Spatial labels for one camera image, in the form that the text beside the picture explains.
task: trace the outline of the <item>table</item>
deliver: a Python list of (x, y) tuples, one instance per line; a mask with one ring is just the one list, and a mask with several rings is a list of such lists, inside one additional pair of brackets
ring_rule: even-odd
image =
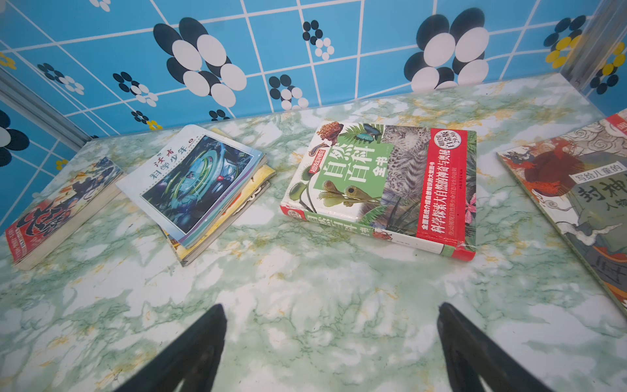
[[(32, 271), (3, 238), (0, 388), (113, 390), (222, 303), (216, 391), (446, 391), (448, 301), (556, 391), (626, 390), (624, 317), (495, 154), (601, 117), (551, 74), (206, 124), (265, 151), (272, 187), (186, 268), (123, 195)], [(474, 261), (282, 215), (323, 119), (477, 131)], [(176, 130), (91, 141), (42, 194), (103, 156), (131, 171)]]

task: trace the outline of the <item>magazine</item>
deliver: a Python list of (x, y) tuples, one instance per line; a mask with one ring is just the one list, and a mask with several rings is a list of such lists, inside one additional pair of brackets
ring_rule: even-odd
[(498, 156), (627, 315), (625, 119), (627, 110)]
[(260, 151), (187, 125), (117, 185), (161, 228), (189, 248), (265, 161)]

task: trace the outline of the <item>black object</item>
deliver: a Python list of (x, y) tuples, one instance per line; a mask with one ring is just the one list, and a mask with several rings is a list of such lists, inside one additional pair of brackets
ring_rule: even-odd
[(226, 317), (222, 305), (213, 305), (117, 392), (211, 391), (224, 349)]
[(447, 302), (438, 332), (453, 392), (485, 392), (479, 375), (494, 392), (552, 392)]

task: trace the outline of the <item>pink flower illustration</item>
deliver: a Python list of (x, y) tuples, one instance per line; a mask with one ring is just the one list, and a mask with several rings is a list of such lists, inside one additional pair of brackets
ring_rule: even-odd
[(470, 203), (466, 201), (466, 223), (472, 222), (472, 214), (477, 213), (477, 206), (475, 203), (477, 202), (477, 194), (472, 195), (472, 199), (470, 199)]

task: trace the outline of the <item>book cover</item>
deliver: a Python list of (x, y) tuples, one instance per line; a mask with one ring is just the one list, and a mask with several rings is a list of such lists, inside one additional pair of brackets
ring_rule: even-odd
[(188, 260), (187, 257), (214, 233), (216, 230), (224, 224), (224, 222), (235, 213), (239, 212), (245, 203), (252, 202), (260, 193), (262, 185), (264, 185), (268, 179), (275, 175), (275, 171), (267, 165), (261, 166), (255, 175), (248, 180), (246, 186), (241, 190), (241, 193), (233, 201), (233, 203), (226, 209), (226, 211), (216, 220), (212, 227), (207, 230), (196, 244), (190, 248), (182, 246), (174, 237), (172, 237), (166, 230), (163, 230), (164, 234), (170, 241), (174, 252), (181, 261), (181, 265), (185, 267), (192, 260)]
[(18, 263), (42, 244), (121, 173), (119, 167), (104, 157), (79, 172), (57, 192), (22, 215), (5, 231), (14, 263)]
[(471, 260), (476, 151), (472, 131), (326, 122), (281, 209), (294, 218)]
[(626, 115), (498, 153), (625, 314)]
[(175, 240), (191, 247), (264, 161), (260, 151), (187, 125), (117, 186)]

